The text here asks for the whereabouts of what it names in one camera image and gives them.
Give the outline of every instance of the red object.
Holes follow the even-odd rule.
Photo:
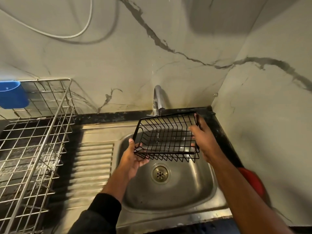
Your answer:
[[[256,191],[256,193],[264,200],[266,190],[260,178],[255,173],[249,171],[246,168],[238,168],[238,170],[243,175],[243,177],[245,177],[245,179],[252,186],[252,188]]]

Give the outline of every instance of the wall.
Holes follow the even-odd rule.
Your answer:
[[[2,79],[73,78],[80,113],[148,110],[160,84],[169,108],[210,105],[267,0],[94,0],[89,29],[69,40],[0,13]],[[0,0],[42,31],[71,35],[90,0]]]
[[[268,0],[213,102],[288,225],[312,225],[311,9],[312,0]]]

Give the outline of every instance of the chrome faucet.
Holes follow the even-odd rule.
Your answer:
[[[163,89],[159,85],[156,85],[154,88],[153,111],[151,116],[160,116],[162,110],[165,110]]]

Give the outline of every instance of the hand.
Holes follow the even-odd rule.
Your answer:
[[[204,118],[201,115],[197,115],[199,120],[199,126],[192,125],[189,130],[194,134],[197,145],[201,149],[204,155],[204,159],[210,162],[210,157],[219,154],[221,151],[213,133],[209,126],[206,124]]]
[[[126,151],[124,151],[119,166],[117,169],[122,169],[127,173],[127,176],[130,179],[135,177],[138,168],[143,166],[144,164],[147,164],[149,162],[149,159],[143,159],[137,155],[134,154],[135,150],[135,142],[133,139],[129,139],[129,146]]]

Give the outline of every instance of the wire basket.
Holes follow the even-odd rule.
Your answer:
[[[0,233],[41,233],[41,214],[76,110],[71,79],[24,80],[29,106],[0,109],[11,122],[0,136]]]
[[[199,147],[188,130],[190,125],[198,125],[195,112],[140,119],[133,135],[139,143],[135,154],[155,160],[195,162]]]

